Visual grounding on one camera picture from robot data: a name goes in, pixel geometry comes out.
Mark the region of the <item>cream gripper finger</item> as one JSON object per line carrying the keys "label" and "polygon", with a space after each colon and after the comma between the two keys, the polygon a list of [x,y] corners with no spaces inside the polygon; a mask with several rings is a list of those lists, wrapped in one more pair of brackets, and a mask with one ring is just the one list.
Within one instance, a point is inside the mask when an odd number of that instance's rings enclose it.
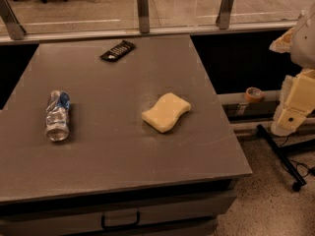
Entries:
{"label": "cream gripper finger", "polygon": [[291,40],[294,28],[287,30],[282,36],[274,40],[269,49],[278,53],[289,53],[291,50]]}

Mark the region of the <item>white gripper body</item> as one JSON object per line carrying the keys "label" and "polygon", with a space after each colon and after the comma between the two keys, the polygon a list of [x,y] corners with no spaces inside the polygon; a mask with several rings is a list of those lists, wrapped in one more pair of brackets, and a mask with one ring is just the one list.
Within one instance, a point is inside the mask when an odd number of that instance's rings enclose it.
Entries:
{"label": "white gripper body", "polygon": [[294,133],[314,109],[315,71],[303,69],[295,77],[286,76],[271,125],[272,133],[280,137]]}

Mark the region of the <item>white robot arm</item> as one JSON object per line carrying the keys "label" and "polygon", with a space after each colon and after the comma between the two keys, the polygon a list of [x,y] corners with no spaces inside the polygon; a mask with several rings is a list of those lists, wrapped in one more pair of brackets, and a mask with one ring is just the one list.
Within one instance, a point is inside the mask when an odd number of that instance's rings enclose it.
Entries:
{"label": "white robot arm", "polygon": [[270,49],[289,53],[291,62],[302,68],[296,76],[285,76],[271,125],[273,134],[285,137],[315,109],[315,4],[302,11],[297,24],[274,40]]}

